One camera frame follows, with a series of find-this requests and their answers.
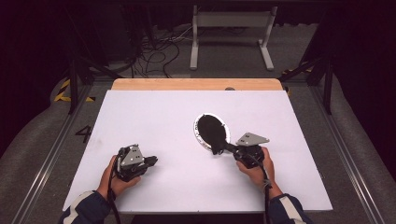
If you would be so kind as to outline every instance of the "floor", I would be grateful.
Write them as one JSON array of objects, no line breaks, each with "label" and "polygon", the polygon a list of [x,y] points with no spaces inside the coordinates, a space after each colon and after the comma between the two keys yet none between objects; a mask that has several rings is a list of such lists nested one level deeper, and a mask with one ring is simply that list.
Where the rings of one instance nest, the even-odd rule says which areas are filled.
[{"label": "floor", "polygon": [[[279,77],[296,67],[316,25],[274,27],[268,44],[275,66],[267,71],[257,46],[258,29],[200,30],[198,69],[191,71],[191,35],[183,35],[162,50],[145,52],[124,77]],[[178,35],[189,28],[180,26]],[[157,31],[158,36],[166,35]],[[111,69],[120,66],[113,63]],[[395,223],[396,184],[355,118],[334,76],[332,114],[320,100],[322,83],[308,87],[301,74],[283,83],[305,139],[322,174],[332,211],[308,212],[317,223]],[[51,106],[27,124],[0,160],[0,223],[54,223],[78,168],[86,142],[78,131],[93,127],[112,79],[95,75],[91,86],[79,87],[81,104],[68,115],[70,103],[53,99],[64,80],[49,96]],[[85,101],[94,97],[93,102]],[[130,223],[133,216],[121,216]],[[106,223],[114,223],[110,215]]]}]

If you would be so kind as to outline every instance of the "person's left hand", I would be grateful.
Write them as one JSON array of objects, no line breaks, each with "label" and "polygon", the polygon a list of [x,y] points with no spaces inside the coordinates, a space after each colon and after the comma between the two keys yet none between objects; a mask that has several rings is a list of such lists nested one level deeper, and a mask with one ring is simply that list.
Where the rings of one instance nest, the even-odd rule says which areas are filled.
[{"label": "person's left hand", "polygon": [[[100,180],[99,187],[96,191],[98,191],[106,200],[107,200],[107,189],[108,189],[108,180],[110,178],[111,168],[113,166],[114,160],[116,156],[113,156],[108,164],[107,168],[103,172],[102,179]],[[111,188],[113,189],[114,194],[116,197],[121,195],[126,189],[134,186],[139,182],[141,179],[140,176],[135,177],[134,179],[130,180],[129,182],[124,182],[121,179],[114,176],[111,180]]]}]

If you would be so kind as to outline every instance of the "gray carpet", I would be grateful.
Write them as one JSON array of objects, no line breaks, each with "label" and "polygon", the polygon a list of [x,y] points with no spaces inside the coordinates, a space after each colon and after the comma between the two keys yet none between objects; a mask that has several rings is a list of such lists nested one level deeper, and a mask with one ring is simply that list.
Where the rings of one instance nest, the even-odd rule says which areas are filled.
[{"label": "gray carpet", "polygon": [[[173,77],[279,77],[285,69],[295,67],[300,61],[306,45],[316,29],[311,26],[285,26],[273,29],[268,49],[272,56],[275,71],[268,72],[262,60],[257,39],[260,30],[247,29],[241,34],[217,29],[201,32],[198,69],[191,71],[191,42],[177,43],[178,57],[166,66]],[[174,46],[163,51],[169,60],[177,53]],[[149,68],[160,72],[149,73],[149,77],[163,77],[163,64],[151,63]],[[124,76],[131,76],[125,71]],[[304,75],[294,80],[301,80]],[[63,81],[54,87],[49,96],[53,101]],[[312,88],[304,83],[291,81],[290,101],[300,122],[306,141],[329,193],[333,210],[309,213],[316,223],[374,223],[367,216],[359,194],[351,182],[337,144],[316,103]],[[78,168],[86,143],[84,136],[75,135],[86,125],[94,126],[106,90],[111,87],[108,77],[97,77],[88,95],[96,97],[95,102],[84,102],[76,114],[62,145],[55,166],[50,172],[39,197],[32,203],[25,223],[54,223],[62,213],[64,199],[69,185]],[[337,80],[332,92],[332,116],[342,135],[349,153],[356,163],[367,189],[384,219],[384,223],[395,223],[396,184],[378,157],[366,133],[353,115]],[[35,181],[35,176],[57,140],[58,133],[66,121],[70,104],[54,102],[51,107],[34,118],[14,139],[0,160],[0,223],[11,223],[23,199]],[[122,216],[123,223],[129,223],[132,216]],[[106,223],[115,223],[109,216]]]}]

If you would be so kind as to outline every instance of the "white board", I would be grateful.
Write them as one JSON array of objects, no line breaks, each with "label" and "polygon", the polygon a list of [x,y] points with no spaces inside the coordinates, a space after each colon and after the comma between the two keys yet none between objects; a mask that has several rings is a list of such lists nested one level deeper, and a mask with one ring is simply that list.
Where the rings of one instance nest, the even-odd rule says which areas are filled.
[{"label": "white board", "polygon": [[331,210],[327,192],[290,100],[284,91],[108,91],[64,210],[79,194],[97,189],[112,155],[139,144],[155,166],[126,190],[122,213],[257,213],[264,199],[233,155],[214,156],[195,139],[193,123],[203,113],[224,120],[235,143],[250,132],[269,138],[276,183],[304,210]]}]

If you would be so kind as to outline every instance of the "sleeve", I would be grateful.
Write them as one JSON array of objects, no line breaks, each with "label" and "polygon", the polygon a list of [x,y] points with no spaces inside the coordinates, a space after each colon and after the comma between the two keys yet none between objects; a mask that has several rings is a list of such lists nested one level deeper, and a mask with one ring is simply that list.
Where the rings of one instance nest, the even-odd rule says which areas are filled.
[{"label": "sleeve", "polygon": [[314,223],[304,212],[298,199],[282,194],[270,201],[268,214],[274,224]]},{"label": "sleeve", "polygon": [[110,206],[100,193],[86,191],[64,211],[58,224],[103,223],[109,213]]}]

